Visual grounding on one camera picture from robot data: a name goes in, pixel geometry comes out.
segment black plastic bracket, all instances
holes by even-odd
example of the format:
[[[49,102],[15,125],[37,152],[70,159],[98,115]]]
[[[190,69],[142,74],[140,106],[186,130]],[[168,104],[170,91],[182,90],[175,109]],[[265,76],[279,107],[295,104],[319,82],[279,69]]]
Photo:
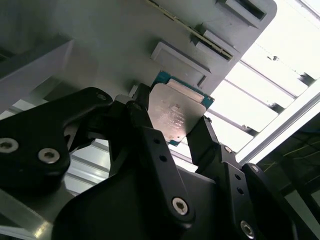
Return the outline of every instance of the black plastic bracket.
[[[195,221],[195,210],[162,132],[153,129],[145,107],[137,102],[128,102],[127,109],[134,128],[135,151],[142,167],[150,173],[155,182],[167,221],[181,229],[190,228]],[[180,199],[186,204],[184,213],[175,209],[174,199]]]
[[[145,107],[147,110],[149,108],[149,96],[150,87],[140,83],[135,93],[133,94],[133,100],[135,100],[139,105]]]
[[[317,239],[257,165],[246,163],[242,171],[247,180],[257,225],[267,239]]]
[[[211,120],[202,117],[187,136],[196,173],[216,181],[220,189],[221,224],[232,224],[230,238],[247,238],[241,223],[251,227],[251,239],[260,235],[256,226],[245,174],[240,170],[232,150],[219,144]]]
[[[293,164],[293,160],[286,156],[276,156],[276,154],[273,154],[273,157],[280,158],[279,162],[283,172],[291,181],[291,184],[297,190],[298,194],[303,199],[304,203],[309,208],[316,221],[320,224],[320,206],[311,193],[308,192],[304,183],[299,179],[295,165]]]
[[[37,193],[58,187],[70,165],[69,151],[79,121],[111,103],[108,94],[89,87],[0,121],[0,138],[18,144],[15,151],[0,153],[0,187]],[[43,149],[57,151],[58,160],[41,161]]]

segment black mechanical linkage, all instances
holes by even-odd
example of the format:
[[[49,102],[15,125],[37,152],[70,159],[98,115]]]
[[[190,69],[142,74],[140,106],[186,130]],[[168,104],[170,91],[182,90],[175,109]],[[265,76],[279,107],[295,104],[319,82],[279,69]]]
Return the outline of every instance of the black mechanical linkage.
[[[218,142],[209,118],[187,135],[196,173],[176,166],[149,118],[149,93],[141,84],[120,102],[91,87],[0,121],[2,149],[16,147],[0,153],[0,187],[54,193],[70,153],[104,139],[109,178],[63,207],[52,240],[316,239],[256,165],[240,166]]]

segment screw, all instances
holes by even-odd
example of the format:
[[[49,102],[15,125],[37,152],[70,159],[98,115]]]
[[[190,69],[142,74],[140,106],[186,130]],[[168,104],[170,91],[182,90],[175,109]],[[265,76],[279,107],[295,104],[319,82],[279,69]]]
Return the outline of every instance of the screw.
[[[102,95],[102,94],[98,94],[97,95],[98,99],[101,99],[101,100],[106,100],[106,96],[105,95]]]
[[[224,149],[225,149],[228,153],[230,153],[230,154],[232,153],[232,150],[231,150],[229,147],[225,146]]]
[[[253,168],[253,170],[255,170],[257,173],[259,172],[259,168],[257,168],[256,165],[251,165],[251,167]]]
[[[186,215],[188,213],[188,205],[182,198],[175,197],[172,200],[172,205],[178,214]]]
[[[242,232],[247,236],[248,239],[255,238],[254,230],[246,221],[241,221],[240,227],[241,227]]]
[[[54,164],[59,160],[60,154],[53,148],[44,148],[39,151],[38,158],[46,164]]]
[[[9,154],[19,148],[19,144],[12,138],[0,138],[0,153]]]

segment white surface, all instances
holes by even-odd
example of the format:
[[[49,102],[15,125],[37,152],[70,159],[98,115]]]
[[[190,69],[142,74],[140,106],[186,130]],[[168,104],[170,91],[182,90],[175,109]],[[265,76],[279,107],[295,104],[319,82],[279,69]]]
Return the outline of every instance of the white surface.
[[[95,142],[99,143],[99,144],[102,144],[102,145],[105,145],[106,147],[109,147],[108,140],[96,139]]]
[[[68,173],[87,179],[96,184],[108,178],[109,174],[105,171],[98,170],[86,164],[82,164],[74,159],[71,159]]]
[[[191,159],[191,153],[190,153],[190,149],[189,149],[188,145],[181,142],[178,146],[168,145],[168,147],[169,147],[169,149]]]
[[[288,94],[241,63],[237,63],[225,79],[269,106],[276,103],[287,108],[294,101]]]
[[[310,18],[314,18],[311,13],[302,13],[302,7],[294,0],[275,2],[277,14],[256,43],[271,56],[279,57],[289,69],[319,78],[320,68],[316,64],[320,55],[319,21],[311,21]]]
[[[242,60],[294,96],[302,94],[307,89],[307,86],[298,80],[300,75],[281,61],[269,59],[273,59],[274,56],[277,56],[277,51],[271,54],[258,44],[253,44],[243,55]]]
[[[194,173],[198,169],[198,167],[196,165],[193,165],[193,164],[191,164],[189,162],[183,161],[178,157],[173,156],[173,160],[174,160],[176,165],[184,168],[185,170],[187,170],[189,172]]]
[[[212,127],[218,141],[231,148],[234,152],[240,151],[253,139],[253,136],[241,131],[220,118],[210,113],[206,113],[205,115],[211,119]]]
[[[93,185],[79,181],[75,178],[65,176],[64,177],[65,186],[68,190],[75,192],[77,194],[83,193],[84,191],[93,187]]]
[[[278,115],[226,81],[220,83],[211,97],[215,101],[210,109],[240,126],[245,125],[257,132],[262,131]]]
[[[303,0],[308,4],[318,15],[320,15],[320,1],[319,0]]]
[[[94,146],[87,146],[73,153],[73,155],[88,160],[94,164],[110,169],[109,153]]]

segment gray panel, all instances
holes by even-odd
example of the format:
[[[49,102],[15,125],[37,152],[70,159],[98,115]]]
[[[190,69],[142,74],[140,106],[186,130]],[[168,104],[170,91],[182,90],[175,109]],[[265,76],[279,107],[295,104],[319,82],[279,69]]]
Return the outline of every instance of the gray panel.
[[[0,63],[0,113],[11,107],[66,64],[73,41],[58,36]]]
[[[157,0],[189,26],[204,23],[242,55],[267,26],[275,12],[272,0],[261,0],[268,15],[260,29],[249,27],[214,0]],[[136,83],[151,85],[161,66],[150,59],[159,40],[208,67],[212,93],[232,68],[190,42],[190,33],[145,0],[34,0],[0,3],[0,46],[21,53],[63,33],[75,39],[63,82],[50,94],[57,98],[77,89],[98,87],[115,97],[127,95]]]
[[[237,56],[240,54],[239,51],[237,51],[233,46],[231,46],[229,43],[221,39],[219,36],[208,30],[205,26],[201,25],[199,27],[200,33],[210,39],[213,43],[217,44],[220,46],[222,49],[224,49],[226,52],[228,52],[230,55],[232,55],[233,59],[238,59]],[[232,59],[227,59],[226,56],[222,56],[219,52],[216,50],[209,48],[207,44],[204,42],[200,41],[199,38],[193,37],[192,41],[195,45],[196,48],[199,50],[205,52],[209,56],[212,56],[213,58],[217,57],[218,59],[221,59],[225,61],[226,64],[228,64],[228,61],[234,62],[235,60]]]
[[[164,41],[157,44],[151,58],[162,65],[162,70],[194,87],[211,75],[207,67]]]
[[[221,0],[221,2],[234,12],[239,19],[255,28],[260,28],[262,21],[267,15],[260,8],[258,0]]]

